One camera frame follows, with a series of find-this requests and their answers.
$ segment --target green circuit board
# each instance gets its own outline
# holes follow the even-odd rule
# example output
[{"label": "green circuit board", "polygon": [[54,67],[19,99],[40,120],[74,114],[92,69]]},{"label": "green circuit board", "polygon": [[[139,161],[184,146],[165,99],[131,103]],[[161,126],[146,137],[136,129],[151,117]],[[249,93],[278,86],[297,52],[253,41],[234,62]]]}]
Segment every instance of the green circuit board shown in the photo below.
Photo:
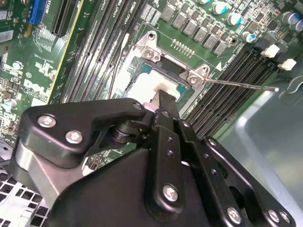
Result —
[{"label": "green circuit board", "polygon": [[[237,54],[241,51],[245,42],[242,34],[245,31],[253,33],[257,39],[267,38],[279,43],[296,57],[302,50],[302,35],[290,31],[289,27],[281,22],[284,12],[296,11],[295,0],[228,0],[227,10],[224,14],[215,15],[212,12],[213,0],[202,5],[193,0],[146,0],[133,1],[108,1],[108,0],[79,0],[70,17],[69,31],[66,35],[58,37],[53,33],[53,27],[57,20],[58,4],[61,0],[45,1],[43,18],[39,24],[32,25],[28,22],[35,1],[29,1],[27,5],[20,1],[8,0],[1,9],[6,11],[5,19],[1,20],[0,11],[0,52],[3,54],[0,72],[0,101],[4,104],[7,100],[14,99],[17,103],[11,110],[0,109],[0,136],[8,144],[13,145],[16,139],[20,116],[27,108],[35,105],[56,104],[72,101],[85,101],[94,99],[96,90],[102,84],[100,96],[96,99],[107,98],[106,94],[111,82],[112,63],[116,62],[115,53],[119,45],[111,44],[100,46],[102,50],[108,50],[102,55],[102,61],[95,59],[89,62],[88,68],[81,71],[87,77],[91,77],[92,71],[98,66],[102,68],[93,81],[92,87],[87,88],[89,78],[83,80],[79,86],[75,86],[79,79],[77,68],[83,67],[85,57],[80,59],[81,53],[93,44],[98,34],[99,26],[104,30],[114,30],[114,14],[103,23],[108,15],[107,6],[110,4],[124,5],[129,9],[125,14],[130,36],[123,49],[119,67],[122,68],[133,46],[149,31],[155,31],[158,36],[157,46],[163,51],[174,56],[189,67],[196,69],[203,64],[210,67],[209,77],[220,78]],[[165,16],[167,7],[173,9],[170,17]],[[140,10],[136,18],[134,12]],[[227,23],[227,15],[231,12],[240,13],[243,17],[239,25],[231,26]],[[185,18],[181,25],[176,23],[178,15]],[[195,31],[185,32],[188,23],[192,21],[196,25]],[[195,40],[198,29],[207,32],[203,42]],[[214,37],[217,44],[224,44],[224,51],[217,52],[216,46],[210,47],[205,44],[210,37]],[[124,38],[123,35],[112,34],[116,37],[117,44]],[[127,71],[136,69],[136,65],[130,64]],[[114,97],[124,97],[127,94],[121,92],[128,86],[130,78],[124,79],[120,87],[115,87]],[[183,112],[186,117],[195,105],[202,99],[202,93],[207,92],[210,86],[205,86],[201,93],[190,102],[189,108]],[[178,103],[180,109],[192,98],[189,92]]]}]

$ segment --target black dimm slot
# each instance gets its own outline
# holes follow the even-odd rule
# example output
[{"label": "black dimm slot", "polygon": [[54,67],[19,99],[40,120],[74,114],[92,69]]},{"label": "black dimm slot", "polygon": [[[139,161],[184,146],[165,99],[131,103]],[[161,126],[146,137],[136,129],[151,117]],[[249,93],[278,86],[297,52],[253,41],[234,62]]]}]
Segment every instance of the black dimm slot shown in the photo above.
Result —
[{"label": "black dimm slot", "polygon": [[[251,77],[248,83],[253,83],[257,85],[263,84],[266,79],[271,75],[272,70],[264,70],[265,66],[262,66],[263,70],[260,72],[259,70],[256,70],[254,72],[254,75],[262,75],[261,78],[256,78],[254,76]],[[235,114],[238,109],[248,100],[248,98],[251,96],[251,94],[255,92],[252,89],[247,88],[237,88],[237,93],[229,97],[228,102],[222,107],[222,112],[220,114],[219,120],[218,118],[214,120],[210,120],[209,123],[204,127],[204,130],[201,130],[198,132],[198,137],[201,139],[205,135],[213,135],[213,133],[216,133],[220,127],[224,125],[224,123],[230,119],[231,115]]]},{"label": "black dimm slot", "polygon": [[74,102],[76,97],[78,96],[78,92],[80,91],[80,87],[83,85],[83,80],[86,76],[86,72],[89,68],[91,58],[93,57],[93,53],[96,51],[102,36],[104,35],[105,28],[108,26],[108,21],[110,17],[112,16],[112,13],[116,9],[117,1],[110,1],[110,4],[107,6],[106,14],[104,15],[102,23],[98,27],[98,33],[94,37],[94,40],[92,42],[92,46],[89,49],[89,53],[86,56],[85,62],[80,70],[80,74],[78,77],[78,80],[76,84],[74,85],[73,92],[71,93],[70,102]]},{"label": "black dimm slot", "polygon": [[89,83],[87,84],[86,88],[84,89],[84,92],[81,95],[80,100],[81,101],[86,101],[94,84],[96,79],[98,78],[98,74],[100,72],[100,69],[102,67],[102,63],[100,62],[100,58],[102,56],[104,56],[105,52],[108,52],[108,50],[111,48],[111,44],[113,42],[112,39],[112,34],[114,34],[114,32],[117,30],[117,27],[121,27],[121,21],[124,21],[125,19],[125,14],[128,13],[127,10],[124,9],[124,4],[125,4],[125,0],[121,1],[121,5],[119,6],[117,12],[116,12],[116,16],[114,18],[113,24],[110,27],[110,29],[108,30],[108,32],[110,33],[110,35],[108,36],[107,40],[105,40],[105,45],[102,46],[102,49],[100,51],[100,54],[98,55],[98,62],[96,62],[95,66],[94,66],[94,70],[93,73],[91,75],[91,77],[89,78]]},{"label": "black dimm slot", "polygon": [[[105,8],[105,11],[109,10],[109,9],[108,9],[109,5],[110,5],[110,4],[109,4],[109,1],[108,1],[108,0],[99,0],[99,1],[98,1],[97,5],[96,5],[96,10],[93,12],[93,15],[92,15],[92,17],[91,17],[91,19],[90,19],[90,21],[89,21],[88,32],[86,33],[85,38],[84,38],[83,40],[87,40],[87,39],[88,39],[88,37],[89,37],[89,31],[91,31],[92,28],[93,28],[94,21],[95,21],[95,18],[96,18],[96,16],[97,16],[97,13],[98,13],[98,12],[100,11],[100,9],[102,9],[102,8]],[[106,15],[106,13],[104,13],[104,14],[102,15],[100,24],[102,24],[102,22],[104,21],[103,18],[104,18],[105,15]],[[78,63],[79,60],[80,60],[80,56],[81,56],[80,53],[83,51],[85,45],[86,45],[85,42],[82,42],[82,43],[81,43],[81,47],[78,49],[77,56],[76,56],[76,58],[75,58],[75,60],[74,60],[74,63],[73,63],[74,66],[73,66],[73,68],[72,68],[72,70],[71,70],[71,73],[74,73],[74,72],[75,72],[75,69],[76,69],[76,67],[77,67],[77,63]],[[78,82],[81,80],[80,76],[78,76],[78,78],[77,78],[75,81],[73,81],[73,80],[72,80],[73,76],[71,76],[71,75],[72,75],[72,74],[69,74],[68,80],[67,80],[67,82],[66,82],[66,84],[65,84],[65,86],[64,86],[64,90],[63,90],[62,95],[61,95],[61,97],[63,97],[63,99],[65,99],[65,98],[67,99],[67,102],[72,102],[72,101],[74,100],[74,98],[72,98],[72,96],[77,94],[77,92],[75,92],[75,91],[78,91],[79,88],[76,89],[76,85],[77,85]],[[70,93],[69,96],[68,96],[67,92],[68,92],[68,88],[70,88],[70,87],[72,87],[72,91],[71,91],[71,93]]]},{"label": "black dimm slot", "polygon": [[[247,77],[243,83],[248,83],[248,84],[256,84],[254,83],[256,77],[258,76],[258,74],[260,74],[264,69],[265,69],[265,65],[263,65],[261,62],[258,62],[259,64],[256,66],[255,69],[253,69],[253,71],[251,72],[251,74],[249,75],[249,77]],[[218,119],[223,116],[225,114],[225,112],[228,110],[228,106],[232,106],[236,100],[238,99],[238,97],[241,96],[241,94],[247,90],[246,88],[240,88],[240,87],[232,87],[232,91],[230,93],[228,93],[228,95],[225,97],[225,100],[223,101],[223,105],[221,106],[220,109],[217,110],[215,114],[214,119],[208,119],[206,124],[203,124],[203,129],[199,131],[198,136],[204,136],[206,131],[209,131],[211,129],[212,126],[210,126],[211,124],[213,125],[214,123],[216,123],[218,121]]]},{"label": "black dimm slot", "polygon": [[[243,58],[248,58],[249,53],[241,52],[236,59],[229,65],[229,67],[222,73],[219,77],[221,80],[229,80],[231,72],[237,70],[239,66],[242,64]],[[208,89],[208,92],[203,97],[203,100],[207,100],[208,98],[212,98],[214,93],[217,93],[221,88],[219,84],[212,84],[212,86]],[[192,124],[197,117],[199,117],[200,108],[205,105],[205,102],[199,101],[198,105],[194,108],[194,110],[187,117],[187,121]]]},{"label": "black dimm slot", "polygon": [[[246,63],[245,67],[242,67],[237,73],[235,81],[242,82],[247,76],[247,74],[252,70],[255,64],[257,64],[256,59],[249,58],[249,61]],[[227,98],[228,94],[235,89],[235,87],[226,85],[222,85],[222,87],[223,88],[220,93],[216,95],[216,99],[210,103],[210,107],[208,108],[209,111],[207,111],[206,114],[200,116],[198,121],[194,123],[194,129],[196,131],[204,125],[205,121],[207,121],[208,118],[214,113],[214,111],[220,107],[222,101]]]}]

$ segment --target silver screw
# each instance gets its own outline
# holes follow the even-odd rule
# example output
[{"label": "silver screw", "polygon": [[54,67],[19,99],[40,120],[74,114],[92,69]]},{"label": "silver screw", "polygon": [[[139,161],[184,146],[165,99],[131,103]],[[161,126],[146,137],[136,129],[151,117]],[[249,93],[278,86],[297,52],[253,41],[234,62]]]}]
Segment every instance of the silver screw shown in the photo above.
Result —
[{"label": "silver screw", "polygon": [[178,197],[179,197],[177,190],[170,185],[165,185],[163,187],[163,194],[164,194],[165,198],[171,202],[177,201]]},{"label": "silver screw", "polygon": [[234,207],[227,208],[227,213],[229,218],[233,221],[233,223],[235,224],[241,223],[241,216]]},{"label": "silver screw", "polygon": [[69,143],[79,144],[83,140],[83,136],[78,131],[69,131],[65,134],[65,138]]},{"label": "silver screw", "polygon": [[169,117],[169,113],[166,112],[165,110],[162,111],[162,114],[163,114],[164,116],[166,116],[166,117]]},{"label": "silver screw", "polygon": [[191,84],[191,85],[194,85],[194,84],[196,84],[198,82],[198,78],[196,77],[196,76],[191,76],[190,78],[189,78],[189,83]]},{"label": "silver screw", "polygon": [[283,219],[284,219],[288,224],[290,224],[290,219],[289,219],[288,215],[285,214],[284,211],[280,211],[280,214],[281,214],[281,216],[283,217]]},{"label": "silver screw", "polygon": [[213,139],[209,139],[208,141],[210,142],[211,145],[217,146],[216,142]]},{"label": "silver screw", "polygon": [[134,108],[136,108],[137,110],[142,110],[141,105],[138,104],[138,103],[134,103],[133,106],[134,106]]},{"label": "silver screw", "polygon": [[188,128],[190,127],[190,125],[186,121],[183,121],[183,124],[185,127],[188,127]]},{"label": "silver screw", "polygon": [[268,214],[269,214],[270,218],[271,218],[274,222],[276,222],[276,223],[279,223],[279,222],[280,222],[280,219],[279,219],[278,215],[277,215],[273,210],[269,210],[269,211],[268,211]]},{"label": "silver screw", "polygon": [[52,128],[57,124],[57,121],[51,116],[41,116],[38,118],[38,124],[44,128]]}]

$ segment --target screw hole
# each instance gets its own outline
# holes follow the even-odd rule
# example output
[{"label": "screw hole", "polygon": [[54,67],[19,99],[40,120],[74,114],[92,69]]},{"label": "screw hole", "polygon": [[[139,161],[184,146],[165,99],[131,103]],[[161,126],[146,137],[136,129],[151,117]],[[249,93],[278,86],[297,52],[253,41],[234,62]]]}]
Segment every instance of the screw hole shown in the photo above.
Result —
[{"label": "screw hole", "polygon": [[218,175],[218,173],[217,173],[217,171],[215,169],[212,169],[212,174],[215,175],[215,176]]},{"label": "screw hole", "polygon": [[169,151],[167,152],[167,155],[170,156],[170,157],[172,157],[172,156],[174,155],[174,152],[172,152],[171,150],[169,150]]}]

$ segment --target silver capacitor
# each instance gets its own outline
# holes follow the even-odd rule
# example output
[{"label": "silver capacitor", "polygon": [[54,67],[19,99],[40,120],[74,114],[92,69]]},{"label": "silver capacitor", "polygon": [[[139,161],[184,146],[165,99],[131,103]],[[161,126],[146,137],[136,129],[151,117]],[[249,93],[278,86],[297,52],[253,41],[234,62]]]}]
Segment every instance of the silver capacitor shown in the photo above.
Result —
[{"label": "silver capacitor", "polygon": [[282,22],[286,25],[294,25],[300,19],[300,15],[298,13],[286,12],[282,15]]}]

